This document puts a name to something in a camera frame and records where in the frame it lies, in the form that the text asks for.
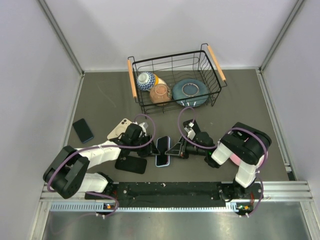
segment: gray table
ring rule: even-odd
[[[202,105],[196,108],[196,121],[202,131],[206,131],[217,140],[236,122],[242,122],[267,133],[273,144],[269,149],[268,162],[261,171],[264,181],[287,181],[288,175],[278,147],[278,142],[268,114],[266,103],[255,70],[224,71],[228,87],[222,89],[215,105]],[[177,118],[180,109],[150,115],[156,123],[156,136],[170,136],[175,144],[180,134]],[[74,129],[71,129],[68,144],[74,148],[83,148],[103,143],[110,131],[123,119],[133,120],[141,113],[135,103],[130,88],[128,72],[86,73],[78,100],[74,122],[84,118],[91,128],[94,139],[82,144]],[[188,110],[182,121],[193,117]],[[148,131],[153,132],[149,122]],[[219,169],[211,168],[203,156],[191,155],[189,159],[171,158],[167,167],[156,167],[155,158],[148,157],[144,174],[136,174],[115,169],[115,161],[109,161],[91,168],[108,174],[117,182],[209,182],[232,181],[237,167],[227,161]]]

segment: white smartphone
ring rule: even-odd
[[[169,136],[159,137],[156,140],[156,148],[159,150],[160,155],[155,156],[156,167],[166,167],[170,165],[170,156],[165,155],[165,152],[170,149],[171,139]]]
[[[132,122],[129,119],[122,119],[122,121],[109,133],[107,138],[115,139],[120,136],[120,134],[124,133],[127,130],[127,127],[132,124]]]

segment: wooden handle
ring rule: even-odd
[[[224,73],[223,73],[222,70],[221,70],[220,64],[218,63],[218,60],[217,60],[217,58],[216,58],[216,56],[215,56],[215,54],[214,54],[214,51],[212,51],[212,48],[211,48],[209,45],[208,45],[208,50],[209,50],[209,53],[210,53],[210,55],[211,55],[211,57],[212,57],[212,60],[213,60],[213,62],[214,62],[214,65],[216,66],[216,69],[218,70],[218,73],[219,73],[221,79],[222,79],[223,81],[225,81],[225,80],[226,80],[226,77],[225,77]]]
[[[130,59],[128,59],[128,71],[129,71],[129,77],[130,77],[132,96],[136,99],[137,98],[137,90],[136,90],[135,79],[134,79],[134,74],[132,72],[132,66],[131,66]]]

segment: blue and white cup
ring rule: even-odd
[[[142,91],[150,91],[156,84],[156,76],[149,71],[142,72],[136,81],[138,88]]]

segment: brown bowl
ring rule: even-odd
[[[170,101],[172,98],[172,93],[168,85],[166,84],[157,84],[154,85],[150,90],[150,99],[151,102],[157,104],[158,106],[164,106],[168,103],[158,104]]]

